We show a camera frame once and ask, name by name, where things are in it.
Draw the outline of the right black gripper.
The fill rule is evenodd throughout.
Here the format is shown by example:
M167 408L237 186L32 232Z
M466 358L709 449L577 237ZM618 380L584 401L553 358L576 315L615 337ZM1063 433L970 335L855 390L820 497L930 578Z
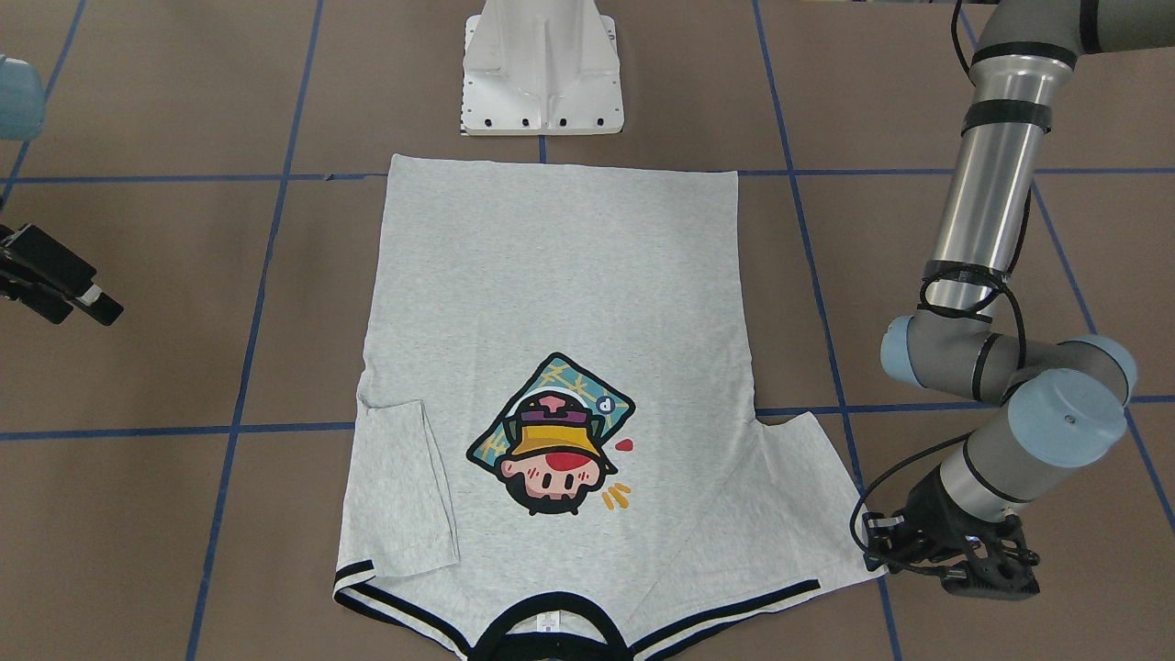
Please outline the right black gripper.
M96 269L32 223L1 240L1 294L16 301L51 325L61 325L75 310L102 326L123 313L109 294L94 282Z

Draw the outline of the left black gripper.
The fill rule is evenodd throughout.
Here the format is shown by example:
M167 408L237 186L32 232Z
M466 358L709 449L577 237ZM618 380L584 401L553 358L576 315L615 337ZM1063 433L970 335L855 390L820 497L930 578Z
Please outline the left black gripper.
M1040 557L1025 542L1020 515L975 518L951 499L936 470L894 515L862 513L861 522L868 569L934 576L953 596L1020 601L1040 594Z

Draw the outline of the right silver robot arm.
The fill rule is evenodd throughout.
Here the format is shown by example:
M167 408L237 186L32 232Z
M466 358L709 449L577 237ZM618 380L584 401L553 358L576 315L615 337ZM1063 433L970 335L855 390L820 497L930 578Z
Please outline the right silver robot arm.
M45 117L45 86L39 73L28 62L1 56L1 139L36 139ZM51 325L59 325L75 310L101 326L118 322L123 306L98 286L96 275L88 261L33 223L1 229L4 298L16 301Z

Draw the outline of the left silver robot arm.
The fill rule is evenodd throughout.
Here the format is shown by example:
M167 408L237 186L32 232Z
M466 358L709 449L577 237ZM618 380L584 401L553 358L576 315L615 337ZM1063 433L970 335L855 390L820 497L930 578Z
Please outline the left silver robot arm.
M868 569L934 576L951 595L1039 594L1021 510L1106 456L1127 431L1139 367L1087 333L1030 342L1010 281L1039 153L1079 58L1171 46L1170 1L1002 1L971 55L973 96L916 310L889 323L892 379L986 403L995 414L941 448L893 514L859 501L850 532Z

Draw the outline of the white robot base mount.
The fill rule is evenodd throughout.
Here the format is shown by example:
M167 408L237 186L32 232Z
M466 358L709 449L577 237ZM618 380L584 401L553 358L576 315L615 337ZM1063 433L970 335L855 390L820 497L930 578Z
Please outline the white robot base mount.
M486 1L463 35L466 137L622 133L616 22L595 1Z

